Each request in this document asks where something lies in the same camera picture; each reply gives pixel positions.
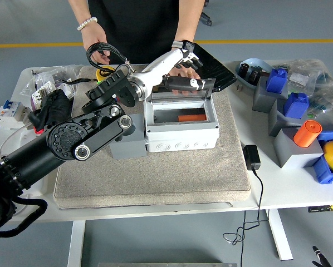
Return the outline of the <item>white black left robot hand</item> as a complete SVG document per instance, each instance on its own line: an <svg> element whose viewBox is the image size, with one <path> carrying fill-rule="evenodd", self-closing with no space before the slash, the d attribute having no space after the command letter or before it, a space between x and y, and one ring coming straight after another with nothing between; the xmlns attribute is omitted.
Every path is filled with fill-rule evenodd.
<svg viewBox="0 0 333 267"><path fill-rule="evenodd" d="M203 65L193 52L177 48L160 56L141 72L132 74L129 81L134 85L139 100L142 101L148 98L152 93L153 87L161 84L163 78L166 77L170 70L180 63L185 63L194 68L202 67ZM214 82L214 78L195 79L172 76L166 79L165 85L171 90L193 92L209 90Z"/></svg>

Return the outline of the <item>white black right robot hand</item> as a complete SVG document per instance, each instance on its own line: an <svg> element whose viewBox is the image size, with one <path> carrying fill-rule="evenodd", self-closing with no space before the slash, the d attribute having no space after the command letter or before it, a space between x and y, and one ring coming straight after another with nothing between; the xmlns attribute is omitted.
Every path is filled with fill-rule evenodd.
<svg viewBox="0 0 333 267"><path fill-rule="evenodd" d="M313 246L312 249L313 249L314 253L316 254L317 258L320 261L319 263L316 262L316 261L312 261L314 266L317 266L317 267L331 267L331 264L329 263L329 261L326 259L324 254L316 246Z"/></svg>

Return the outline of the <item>person's right hand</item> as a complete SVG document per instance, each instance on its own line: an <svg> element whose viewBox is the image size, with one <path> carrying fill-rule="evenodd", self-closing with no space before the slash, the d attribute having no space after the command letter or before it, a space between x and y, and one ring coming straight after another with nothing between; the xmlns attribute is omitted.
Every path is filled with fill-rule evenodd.
<svg viewBox="0 0 333 267"><path fill-rule="evenodd" d="M97 22L88 23L81 30L81 34L85 50L88 50L88 48L95 43L107 42L105 31ZM109 51L104 51L103 54L96 51L90 56L90 58L92 61L96 63L102 63L103 65L108 65L110 63L109 55L110 55Z"/></svg>

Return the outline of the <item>person's left hand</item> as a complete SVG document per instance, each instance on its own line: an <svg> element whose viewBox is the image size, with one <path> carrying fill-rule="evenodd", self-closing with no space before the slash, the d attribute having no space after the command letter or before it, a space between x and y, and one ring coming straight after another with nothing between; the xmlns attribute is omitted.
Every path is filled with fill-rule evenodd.
<svg viewBox="0 0 333 267"><path fill-rule="evenodd" d="M181 66L181 68L173 67L170 70L169 75L170 76L180 76L180 77L200 79L200 76L191 67L188 67L188 68L183 67L183 66Z"/></svg>

